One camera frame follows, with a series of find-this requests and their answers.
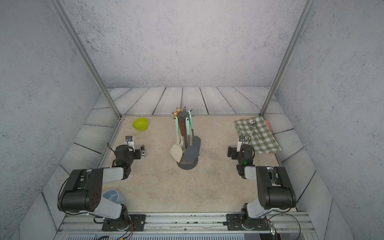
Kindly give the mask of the cream spatula mint handle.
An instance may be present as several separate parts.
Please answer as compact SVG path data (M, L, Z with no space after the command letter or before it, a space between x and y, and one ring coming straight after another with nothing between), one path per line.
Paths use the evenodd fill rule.
M176 143L172 146L170 153L172 157L175 159L177 163L181 161L181 158L183 156L183 150L180 146L180 137L179 137L179 121L178 117L174 116L174 121L175 121L175 129L176 129L176 136L177 136L177 141Z

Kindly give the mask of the grey utensil rack stand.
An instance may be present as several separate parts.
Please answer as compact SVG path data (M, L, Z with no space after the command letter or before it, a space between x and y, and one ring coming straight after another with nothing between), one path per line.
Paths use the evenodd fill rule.
M186 108L183 108L182 111L187 112L187 117L189 118L189 113L186 110ZM193 142L191 139L191 132L192 131L191 131L191 125L190 125L190 141L191 141L191 145L193 145ZM183 137L181 136L181 133L180 133L180 137L181 137L181 148L183 150L183 156L181 158L181 161L177 164L183 170L191 170L197 166L199 159L197 157L192 163L187 163L187 161L185 160L185 148L184 148L184 142L183 142Z

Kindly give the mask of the grey spoon mint handle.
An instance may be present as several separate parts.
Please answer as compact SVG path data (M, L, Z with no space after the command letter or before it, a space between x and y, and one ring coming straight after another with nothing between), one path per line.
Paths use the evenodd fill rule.
M188 113L189 113L189 119L190 119L192 136L193 136L193 141L192 141L193 142L193 146L196 147L198 151L200 151L201 139L199 137L195 136L194 125L193 125L193 117L192 117L191 111L188 111Z

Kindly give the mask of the grey spatula mint handle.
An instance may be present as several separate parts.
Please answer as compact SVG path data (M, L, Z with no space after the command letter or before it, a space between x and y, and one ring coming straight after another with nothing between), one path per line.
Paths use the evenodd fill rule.
M199 155L199 151L195 146L191 145L190 141L190 119L186 117L186 133L188 147L185 150L185 160L187 163L192 163Z

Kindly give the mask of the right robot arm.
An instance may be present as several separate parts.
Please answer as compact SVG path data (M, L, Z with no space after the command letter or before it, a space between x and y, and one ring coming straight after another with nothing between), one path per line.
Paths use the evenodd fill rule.
M245 203L238 215L227 214L223 223L229 231L273 230L268 214L283 214L296 207L297 197L284 167L254 165L255 150L247 144L228 147L228 157L238 161L237 172L246 180L257 182L258 198Z

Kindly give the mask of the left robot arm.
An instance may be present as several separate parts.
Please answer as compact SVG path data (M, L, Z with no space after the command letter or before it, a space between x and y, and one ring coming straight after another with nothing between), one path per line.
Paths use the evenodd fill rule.
M129 214L125 196L120 192L103 192L103 184L126 180L135 160L145 157L145 146L116 147L115 160L109 168L76 169L65 180L58 194L58 209L67 215L90 214L103 232L141 232L146 215Z

